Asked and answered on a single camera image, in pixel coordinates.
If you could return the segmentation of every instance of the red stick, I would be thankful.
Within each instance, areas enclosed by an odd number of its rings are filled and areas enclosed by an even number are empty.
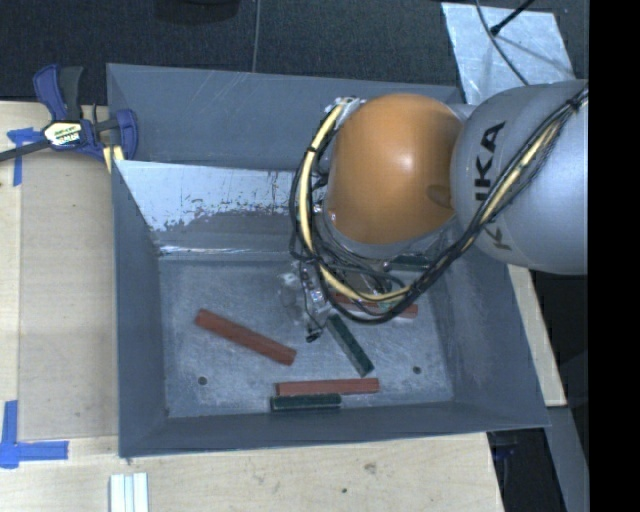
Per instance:
[[[377,393],[378,391],[380,391],[380,382],[375,378],[307,380],[279,382],[276,384],[276,394],[278,396],[324,395],[328,393],[355,395]]]
[[[296,357],[296,351],[262,334],[247,329],[231,320],[201,309],[195,319],[196,325],[208,329],[223,338],[262,354],[274,361],[290,366]]]

